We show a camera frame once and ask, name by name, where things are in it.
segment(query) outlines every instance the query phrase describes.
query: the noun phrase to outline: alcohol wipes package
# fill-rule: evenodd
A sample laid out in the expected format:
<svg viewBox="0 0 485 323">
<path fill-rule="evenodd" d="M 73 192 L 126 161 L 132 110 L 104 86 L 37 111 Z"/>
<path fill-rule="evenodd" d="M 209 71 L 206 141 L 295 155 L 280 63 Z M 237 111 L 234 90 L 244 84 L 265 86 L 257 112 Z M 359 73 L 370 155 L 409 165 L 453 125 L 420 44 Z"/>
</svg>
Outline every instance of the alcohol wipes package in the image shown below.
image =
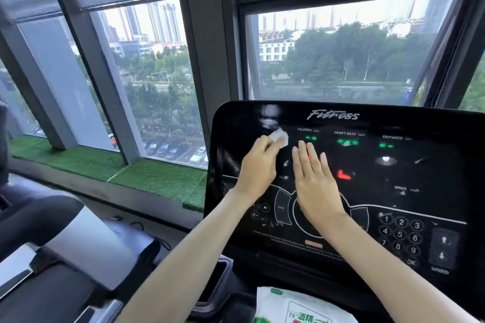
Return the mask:
<svg viewBox="0 0 485 323">
<path fill-rule="evenodd" d="M 299 292 L 258 287 L 253 323 L 357 323 L 343 309 Z"/>
</svg>

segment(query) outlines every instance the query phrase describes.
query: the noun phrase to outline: number button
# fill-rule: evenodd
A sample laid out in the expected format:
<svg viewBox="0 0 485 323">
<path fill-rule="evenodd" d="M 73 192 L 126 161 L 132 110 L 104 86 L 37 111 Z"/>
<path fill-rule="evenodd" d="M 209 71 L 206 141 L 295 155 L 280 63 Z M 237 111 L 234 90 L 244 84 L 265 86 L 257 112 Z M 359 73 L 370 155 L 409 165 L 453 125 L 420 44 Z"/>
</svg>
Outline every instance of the number button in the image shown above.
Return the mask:
<svg viewBox="0 0 485 323">
<path fill-rule="evenodd" d="M 404 240 L 406 238 L 406 232 L 405 231 L 402 231 L 402 230 L 396 230 L 394 231 L 394 237 L 397 239 L 397 240 Z"/>
<path fill-rule="evenodd" d="M 409 254 L 411 254 L 412 256 L 416 256 L 417 257 L 418 255 L 421 254 L 421 249 L 418 246 L 416 246 L 416 245 L 409 245 L 407 247 L 407 252 Z"/>
<path fill-rule="evenodd" d="M 392 249 L 395 250 L 396 252 L 401 252 L 405 248 L 404 244 L 400 241 L 395 241 L 392 243 Z"/>
<path fill-rule="evenodd" d="M 382 236 L 389 236 L 392 234 L 392 229 L 389 227 L 389 226 L 381 226 L 379 228 L 379 233 L 382 235 Z"/>
<path fill-rule="evenodd" d="M 420 221 L 420 220 L 412 220 L 411 221 L 411 228 L 414 230 L 414 231 L 423 231 L 424 229 L 424 222 Z"/>
<path fill-rule="evenodd" d="M 408 221 L 407 221 L 407 218 L 406 217 L 399 216 L 399 217 L 396 217 L 395 223 L 400 228 L 405 228 L 407 226 L 407 224 L 408 224 Z"/>
<path fill-rule="evenodd" d="M 412 242 L 413 244 L 420 244 L 421 241 L 423 241 L 423 237 L 421 234 L 418 234 L 417 232 L 412 232 L 409 234 L 409 241 Z"/>
<path fill-rule="evenodd" d="M 394 217 L 392 217 L 390 214 L 385 214 L 379 218 L 385 225 L 391 225 L 394 222 Z"/>
<path fill-rule="evenodd" d="M 389 242 L 389 239 L 388 238 L 384 238 L 384 237 L 380 237 L 377 239 L 377 242 L 382 245 L 383 247 L 385 247 L 386 249 L 388 249 L 391 245 L 391 243 Z"/>
</svg>

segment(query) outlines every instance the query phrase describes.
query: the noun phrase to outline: city skyline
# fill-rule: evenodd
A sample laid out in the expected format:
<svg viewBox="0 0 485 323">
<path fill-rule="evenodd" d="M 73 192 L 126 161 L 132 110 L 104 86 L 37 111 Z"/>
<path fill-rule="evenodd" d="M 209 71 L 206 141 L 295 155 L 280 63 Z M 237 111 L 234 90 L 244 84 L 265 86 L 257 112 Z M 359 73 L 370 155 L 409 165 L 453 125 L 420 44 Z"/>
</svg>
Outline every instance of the city skyline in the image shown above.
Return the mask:
<svg viewBox="0 0 485 323">
<path fill-rule="evenodd" d="M 117 34 L 119 41 L 147 35 L 152 43 L 186 43 L 179 0 L 107 9 L 100 12 L 100 18 L 111 42 L 116 42 L 114 34 Z"/>
</svg>

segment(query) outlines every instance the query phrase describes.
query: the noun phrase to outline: hand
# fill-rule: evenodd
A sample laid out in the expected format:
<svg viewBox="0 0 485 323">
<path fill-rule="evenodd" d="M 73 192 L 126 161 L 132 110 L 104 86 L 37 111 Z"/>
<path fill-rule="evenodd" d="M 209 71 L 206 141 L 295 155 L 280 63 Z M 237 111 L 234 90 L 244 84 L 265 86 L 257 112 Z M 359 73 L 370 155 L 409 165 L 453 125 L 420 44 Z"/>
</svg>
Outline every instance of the hand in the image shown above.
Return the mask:
<svg viewBox="0 0 485 323">
<path fill-rule="evenodd" d="M 248 209 L 268 189 L 276 177 L 276 155 L 284 138 L 273 142 L 268 136 L 259 137 L 243 158 L 238 182 L 234 190 Z"/>
<path fill-rule="evenodd" d="M 298 204 L 308 221 L 325 234 L 334 221 L 348 217 L 327 157 L 322 152 L 318 161 L 313 144 L 303 141 L 298 141 L 298 148 L 293 147 L 292 155 Z"/>
</svg>

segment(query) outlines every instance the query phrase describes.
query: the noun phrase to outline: cup holder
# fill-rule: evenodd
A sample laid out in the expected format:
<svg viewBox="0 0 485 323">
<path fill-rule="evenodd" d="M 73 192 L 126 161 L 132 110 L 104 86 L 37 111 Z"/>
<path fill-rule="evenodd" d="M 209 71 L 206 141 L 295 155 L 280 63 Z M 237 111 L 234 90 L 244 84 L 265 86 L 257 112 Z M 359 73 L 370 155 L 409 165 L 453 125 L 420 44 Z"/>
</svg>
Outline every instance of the cup holder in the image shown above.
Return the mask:
<svg viewBox="0 0 485 323">
<path fill-rule="evenodd" d="M 224 286 L 223 281 L 230 271 L 232 265 L 230 259 L 219 259 L 210 275 L 209 282 L 197 301 L 196 307 L 206 307 L 214 300 L 217 292 Z"/>
</svg>

